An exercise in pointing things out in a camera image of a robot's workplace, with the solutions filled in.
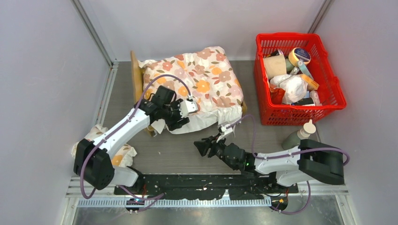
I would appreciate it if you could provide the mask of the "wooden pet bed frame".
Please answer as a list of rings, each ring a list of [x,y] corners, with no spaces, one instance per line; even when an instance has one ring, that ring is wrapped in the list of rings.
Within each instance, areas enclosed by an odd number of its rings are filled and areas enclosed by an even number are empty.
[[[134,90],[134,100],[138,102],[141,95],[143,94],[143,84],[144,84],[144,72],[138,65],[138,60],[133,50],[130,51],[130,59],[131,59],[131,74],[132,74],[132,82],[133,82],[133,90]],[[247,105],[243,100],[241,103],[242,113],[245,115],[247,113]],[[151,126],[145,128],[146,131],[151,137],[155,137],[157,135],[157,131]]]

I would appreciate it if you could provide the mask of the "large floral cushion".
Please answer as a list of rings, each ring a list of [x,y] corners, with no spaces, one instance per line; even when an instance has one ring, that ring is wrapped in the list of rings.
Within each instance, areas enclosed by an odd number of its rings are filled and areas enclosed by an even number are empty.
[[[158,78],[145,93],[145,98],[164,86],[176,92],[177,98],[192,95],[198,111],[189,115],[190,122],[172,131],[184,134],[203,130],[215,123],[232,123],[243,114],[244,95],[225,50],[207,47],[162,60],[138,62],[143,71],[143,88]]]

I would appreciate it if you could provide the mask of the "small floral pillow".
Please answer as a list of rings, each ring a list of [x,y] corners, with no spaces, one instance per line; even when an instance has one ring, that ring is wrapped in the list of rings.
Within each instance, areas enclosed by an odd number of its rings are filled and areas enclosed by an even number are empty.
[[[102,134],[108,131],[107,127],[103,127],[101,124],[96,124],[91,128],[90,132],[84,137],[84,139],[91,142],[92,140],[98,138]],[[116,153],[114,157],[111,158],[112,165],[119,167],[127,167],[133,165],[133,158],[137,155],[136,150],[128,145],[124,144]]]

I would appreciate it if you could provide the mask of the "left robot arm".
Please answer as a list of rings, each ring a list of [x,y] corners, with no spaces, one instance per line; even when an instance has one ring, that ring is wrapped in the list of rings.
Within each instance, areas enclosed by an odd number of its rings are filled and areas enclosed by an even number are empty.
[[[144,182],[132,168],[113,165],[111,160],[133,136],[158,120],[164,120],[169,130],[189,123],[188,115],[198,110],[192,97],[178,99],[176,93],[164,86],[152,97],[141,99],[116,125],[92,141],[82,139],[77,144],[73,172],[96,190],[109,185],[125,186],[139,194]]]

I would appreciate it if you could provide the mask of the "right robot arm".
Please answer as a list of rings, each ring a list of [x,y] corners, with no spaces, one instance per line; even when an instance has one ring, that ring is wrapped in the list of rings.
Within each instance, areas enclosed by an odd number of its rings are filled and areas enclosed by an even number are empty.
[[[201,156],[216,156],[234,171],[242,175],[268,175],[268,187],[281,192],[293,184],[317,180],[329,185],[344,184],[344,166],[350,156],[342,149],[310,139],[300,141],[298,146],[274,153],[250,153],[236,144],[225,144],[217,136],[195,141],[194,146]]]

